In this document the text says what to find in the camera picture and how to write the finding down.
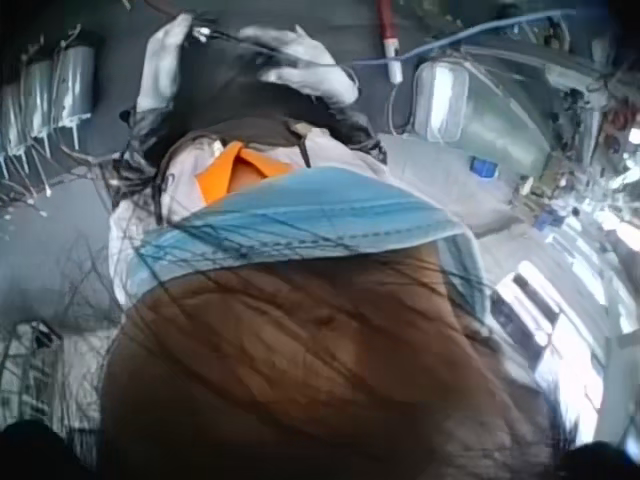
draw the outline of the window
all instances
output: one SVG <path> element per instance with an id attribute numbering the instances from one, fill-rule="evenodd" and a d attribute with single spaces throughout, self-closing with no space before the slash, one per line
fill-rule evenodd
<path id="1" fill-rule="evenodd" d="M 578 329 L 560 315 L 535 377 L 543 388 L 557 388 L 569 422 L 578 424 L 578 442 L 590 442 L 604 393 L 603 366 Z"/>
<path id="2" fill-rule="evenodd" d="M 520 273 L 516 273 L 513 277 L 513 283 L 515 283 L 520 290 L 526 295 L 526 297 L 533 303 L 540 313 L 544 315 L 544 317 L 549 320 L 549 323 L 553 326 L 558 321 L 559 312 L 554 309 L 549 303 L 544 299 L 544 297 L 535 289 L 533 285 L 529 283 L 529 281 L 524 278 Z"/>

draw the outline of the bright window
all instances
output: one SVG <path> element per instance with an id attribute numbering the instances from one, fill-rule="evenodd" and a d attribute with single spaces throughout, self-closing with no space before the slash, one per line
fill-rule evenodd
<path id="1" fill-rule="evenodd" d="M 535 376 L 543 387 L 558 389 L 563 415 L 578 424 L 580 444 L 593 439 L 604 390 L 602 369 L 592 362 L 589 345 L 561 315 Z"/>
<path id="2" fill-rule="evenodd" d="M 616 233 L 629 248 L 640 252 L 640 230 L 626 222 L 620 223 L 616 228 Z"/>

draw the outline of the white glove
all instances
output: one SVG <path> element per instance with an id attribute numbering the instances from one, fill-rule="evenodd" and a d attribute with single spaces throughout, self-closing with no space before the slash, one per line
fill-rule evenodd
<path id="1" fill-rule="evenodd" d="M 332 106 L 347 106 L 358 99 L 358 87 L 336 65 L 329 51 L 312 39 L 300 26 L 295 32 L 265 27 L 245 27 L 238 36 L 244 40 L 266 45 L 292 59 L 300 59 L 295 67 L 272 67 L 260 72 L 263 82 L 288 85 L 306 95 L 321 97 Z M 314 66 L 336 65 L 335 67 Z"/>
<path id="2" fill-rule="evenodd" d="M 136 112 L 167 107 L 178 91 L 180 48 L 193 17 L 186 13 L 158 30 L 147 43 Z"/>

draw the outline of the black wire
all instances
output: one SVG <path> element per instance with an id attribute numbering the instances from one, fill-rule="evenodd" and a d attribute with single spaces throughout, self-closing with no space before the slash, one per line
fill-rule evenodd
<path id="1" fill-rule="evenodd" d="M 144 0 L 144 3 L 146 3 L 149 8 L 155 10 L 160 15 L 164 15 L 165 17 L 173 18 L 178 16 L 177 11 L 174 11 L 166 4 L 165 6 L 158 5 L 157 0 Z"/>

